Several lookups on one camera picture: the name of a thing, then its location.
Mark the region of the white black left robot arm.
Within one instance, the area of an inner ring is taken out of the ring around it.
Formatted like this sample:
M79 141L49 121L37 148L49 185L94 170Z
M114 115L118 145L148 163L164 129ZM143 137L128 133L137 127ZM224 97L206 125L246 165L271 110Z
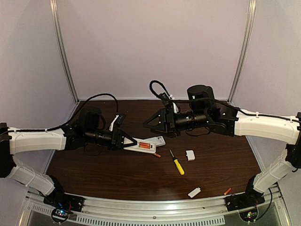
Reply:
M106 146L119 150L137 144L137 141L119 128L124 114L116 114L108 130L99 128L105 124L102 112L96 107L85 107L72 125L58 129L17 129L0 125L0 176L11 178L36 189L44 196L64 193L55 178L35 172L34 169L14 159L16 153L42 150L76 150L87 144Z

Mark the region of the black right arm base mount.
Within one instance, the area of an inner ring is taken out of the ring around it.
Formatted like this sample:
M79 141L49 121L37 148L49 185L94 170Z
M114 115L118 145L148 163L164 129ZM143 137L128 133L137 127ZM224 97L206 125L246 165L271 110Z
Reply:
M241 194L232 194L224 198L227 211L240 210L255 207L265 202L263 193L259 193L253 189Z

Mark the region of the yellow handled screwdriver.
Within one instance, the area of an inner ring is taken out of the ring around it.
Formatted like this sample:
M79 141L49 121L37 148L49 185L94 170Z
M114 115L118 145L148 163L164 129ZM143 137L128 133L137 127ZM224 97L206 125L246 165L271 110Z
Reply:
M182 168L180 162L179 162L178 159L174 156L174 154L173 154L173 152L172 152L171 149L169 150L169 152L170 152L170 154L171 154L171 156L172 156L172 158L173 158L173 162L174 162L174 164L175 164L175 166L176 166L178 172L180 173L180 175L184 175L185 172L184 172L184 169Z

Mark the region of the small white battery cover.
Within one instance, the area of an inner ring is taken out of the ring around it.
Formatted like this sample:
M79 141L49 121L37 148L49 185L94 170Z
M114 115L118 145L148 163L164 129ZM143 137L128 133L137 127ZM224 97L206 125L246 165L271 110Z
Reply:
M195 189L193 189L191 192L188 193L188 196L190 198L194 198L196 195L198 195L201 192L201 188L200 187L196 187Z

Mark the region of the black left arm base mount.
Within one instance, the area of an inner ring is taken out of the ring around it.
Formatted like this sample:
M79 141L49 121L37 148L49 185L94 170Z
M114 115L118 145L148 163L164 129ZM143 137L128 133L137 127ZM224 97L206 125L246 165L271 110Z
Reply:
M51 194L44 196L43 202L57 209L81 212L84 198L54 190Z

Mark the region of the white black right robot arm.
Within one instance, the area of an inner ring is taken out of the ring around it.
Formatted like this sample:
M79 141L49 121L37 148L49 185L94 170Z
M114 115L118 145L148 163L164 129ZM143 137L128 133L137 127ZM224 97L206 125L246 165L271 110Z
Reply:
M167 90L157 94L150 87L150 91L164 105L143 123L153 133L177 137L181 131L205 128L210 133L229 137L255 136L286 142L282 154L266 170L249 180L246 195L262 196L271 185L301 167L300 114L277 116L242 110L215 99L213 89L206 85L187 89L189 99L186 102L191 111L181 113L176 109L180 100L173 100Z

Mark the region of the large white remote control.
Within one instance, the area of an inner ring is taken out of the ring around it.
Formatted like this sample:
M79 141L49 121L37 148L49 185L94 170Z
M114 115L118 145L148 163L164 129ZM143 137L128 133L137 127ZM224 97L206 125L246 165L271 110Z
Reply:
M156 144L156 147L165 146L166 142L163 136L152 137L151 141Z

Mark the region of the small white remote control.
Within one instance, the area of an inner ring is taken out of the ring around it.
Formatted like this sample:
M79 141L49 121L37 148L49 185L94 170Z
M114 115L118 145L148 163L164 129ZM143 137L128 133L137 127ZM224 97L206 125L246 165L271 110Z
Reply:
M156 144L153 142L138 141L136 145L125 147L124 149L128 151L154 154L156 153Z

